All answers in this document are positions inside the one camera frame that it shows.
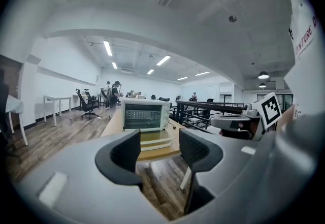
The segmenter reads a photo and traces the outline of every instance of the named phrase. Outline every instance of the office chair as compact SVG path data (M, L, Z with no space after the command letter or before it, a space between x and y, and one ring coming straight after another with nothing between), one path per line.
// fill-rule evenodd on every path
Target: office chair
M93 109L98 108L98 105L96 105L94 102L86 104L86 102L83 100L80 94L80 90L77 88L76 88L76 93L78 94L78 97L80 98L81 101L81 109L85 112L85 114L81 115L81 117L89 115L89 119L90 119L90 115L98 116L97 114L93 113Z
M168 102L170 99L169 98L168 99L164 99L164 98L160 97L159 100Z
M105 92L101 89L101 96L104 100L105 103L105 108L109 108L110 107L110 101L108 99L108 97L106 96Z
M6 105L7 99L9 95L9 87L8 85L0 82L0 146L4 151L4 154L7 156L12 156L18 158L19 163L22 163L20 156L9 151L12 148L13 151L16 150L14 144L9 144L9 138L11 138L11 133L8 128L8 123L6 120Z
M89 88L85 88L85 94L88 97L88 103L91 103L91 102L98 103L99 101L96 99L97 97L91 96L88 90L89 90Z

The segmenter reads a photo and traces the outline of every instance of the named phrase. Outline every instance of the table leg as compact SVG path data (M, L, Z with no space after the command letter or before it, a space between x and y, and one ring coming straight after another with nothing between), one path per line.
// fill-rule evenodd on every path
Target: table leg
M70 120L72 120L72 113L71 113L71 99L69 99L69 114L70 114Z
M190 180L191 178L191 169L189 167L187 167L187 170L186 170L186 173L185 173L185 176L184 176L184 179L180 185L180 188L181 189L184 189L185 186L187 185L188 181Z
M45 98L43 98L43 115L44 115L44 122L46 122L46 114L45 114Z
M8 114L9 114L9 123L10 123L11 133L14 133L14 127L12 126L11 112L9 112Z
M54 125L56 126L56 116L55 116L55 100L53 100L53 120L54 120Z
M61 100L59 100L59 116L62 116L62 112L61 112Z
M19 124L20 124L20 131L21 131L22 137L24 139L25 145L27 146L28 142L27 142L27 138L26 138L26 135L25 135L24 123L22 121L22 115L21 114L19 114Z

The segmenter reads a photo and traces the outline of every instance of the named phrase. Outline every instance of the white toaster oven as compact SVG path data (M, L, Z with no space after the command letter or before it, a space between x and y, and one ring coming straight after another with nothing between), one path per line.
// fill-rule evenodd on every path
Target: white toaster oven
M168 126L170 103L160 100L123 99L123 130L159 131Z

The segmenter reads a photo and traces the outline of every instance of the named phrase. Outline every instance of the person wearing black shirt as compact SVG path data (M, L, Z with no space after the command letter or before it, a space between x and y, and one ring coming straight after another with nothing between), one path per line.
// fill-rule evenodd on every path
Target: person wearing black shirt
M117 98L118 97L122 97L123 94L122 93L118 93L118 87L120 86L120 82L117 80L115 81L113 88L112 88L112 96L110 99L110 104L111 104L111 108L110 108L110 118L113 117L115 110L116 110L116 104L117 104Z

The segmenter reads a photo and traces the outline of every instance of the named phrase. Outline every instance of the wooden floor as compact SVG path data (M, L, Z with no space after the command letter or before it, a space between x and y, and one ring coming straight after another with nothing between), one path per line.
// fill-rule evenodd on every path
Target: wooden floor
M33 168L68 145L99 138L109 122L108 112L103 106L94 112L102 118L92 116L92 120L85 117L81 119L84 112L73 110L72 121L69 120L69 113L56 117L57 127L53 125L53 118L48 118L47 123L38 122L35 127L25 131L28 146L25 146L20 131L15 131L15 153L21 156L22 163L19 164L16 158L7 159L8 173L12 180L19 182ZM169 220L184 214L189 185L184 190L179 185L186 169L187 164L181 156L136 165L136 173L141 176L144 184L144 196Z

